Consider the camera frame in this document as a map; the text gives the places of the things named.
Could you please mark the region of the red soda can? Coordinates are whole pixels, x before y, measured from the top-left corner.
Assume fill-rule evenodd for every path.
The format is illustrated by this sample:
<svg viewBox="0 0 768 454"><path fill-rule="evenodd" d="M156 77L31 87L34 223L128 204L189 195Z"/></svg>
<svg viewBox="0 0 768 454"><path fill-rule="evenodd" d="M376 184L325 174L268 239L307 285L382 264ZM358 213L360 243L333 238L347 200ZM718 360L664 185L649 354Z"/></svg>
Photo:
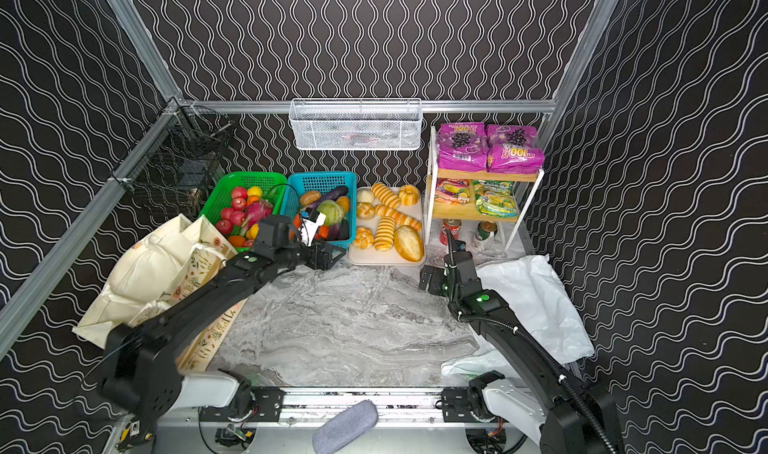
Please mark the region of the red soda can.
<svg viewBox="0 0 768 454"><path fill-rule="evenodd" d="M443 245L449 244L449 238L459 239L462 221L460 219L443 219L440 229L440 242Z"/></svg>

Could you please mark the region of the orange red snack bag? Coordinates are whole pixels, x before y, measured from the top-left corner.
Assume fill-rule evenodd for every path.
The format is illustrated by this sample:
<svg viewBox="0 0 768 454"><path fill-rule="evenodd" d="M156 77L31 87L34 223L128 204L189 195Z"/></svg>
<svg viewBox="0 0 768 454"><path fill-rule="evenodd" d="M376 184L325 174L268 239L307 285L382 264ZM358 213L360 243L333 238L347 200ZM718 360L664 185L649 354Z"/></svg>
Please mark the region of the orange red snack bag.
<svg viewBox="0 0 768 454"><path fill-rule="evenodd" d="M468 204L471 201L468 181L440 178L436 184L435 201L450 205Z"/></svg>

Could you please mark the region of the cream canvas tote bag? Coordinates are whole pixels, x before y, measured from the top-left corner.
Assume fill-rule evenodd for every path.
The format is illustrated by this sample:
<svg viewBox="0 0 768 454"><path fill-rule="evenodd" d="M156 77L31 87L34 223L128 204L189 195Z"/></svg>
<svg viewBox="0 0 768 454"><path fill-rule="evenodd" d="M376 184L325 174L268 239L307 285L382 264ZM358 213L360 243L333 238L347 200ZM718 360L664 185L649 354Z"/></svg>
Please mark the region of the cream canvas tote bag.
<svg viewBox="0 0 768 454"><path fill-rule="evenodd" d="M109 332L156 301L189 260L200 225L180 214L128 249L73 332L103 348Z"/></svg>

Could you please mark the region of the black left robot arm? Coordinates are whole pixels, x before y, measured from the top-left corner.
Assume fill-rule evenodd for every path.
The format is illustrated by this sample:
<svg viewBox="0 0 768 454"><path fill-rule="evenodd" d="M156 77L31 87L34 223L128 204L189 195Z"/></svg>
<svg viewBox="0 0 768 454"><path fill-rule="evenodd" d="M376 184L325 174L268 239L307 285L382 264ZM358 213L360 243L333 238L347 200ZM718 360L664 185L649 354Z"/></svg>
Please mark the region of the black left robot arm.
<svg viewBox="0 0 768 454"><path fill-rule="evenodd" d="M239 421L251 415L251 384L226 372L183 373L177 358L231 307L299 266L327 271L345 249L324 240L304 241L293 221L270 215L257 240L237 254L205 285L166 311L108 334L99 392L131 413L124 449L151 440L158 420L175 409L213 407Z"/></svg>

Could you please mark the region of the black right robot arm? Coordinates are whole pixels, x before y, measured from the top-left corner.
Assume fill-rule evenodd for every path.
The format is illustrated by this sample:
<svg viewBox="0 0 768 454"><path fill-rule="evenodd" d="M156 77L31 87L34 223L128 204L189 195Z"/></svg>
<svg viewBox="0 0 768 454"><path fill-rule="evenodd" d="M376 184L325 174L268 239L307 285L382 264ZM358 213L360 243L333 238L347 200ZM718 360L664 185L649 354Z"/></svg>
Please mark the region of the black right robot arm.
<svg viewBox="0 0 768 454"><path fill-rule="evenodd" d="M521 391L496 371L473 379L467 389L472 417L509 422L543 453L623 452L613 398L559 363L506 300L483 287L464 242L447 241L443 267L423 267L420 289L445 298L451 315L493 345L527 387Z"/></svg>

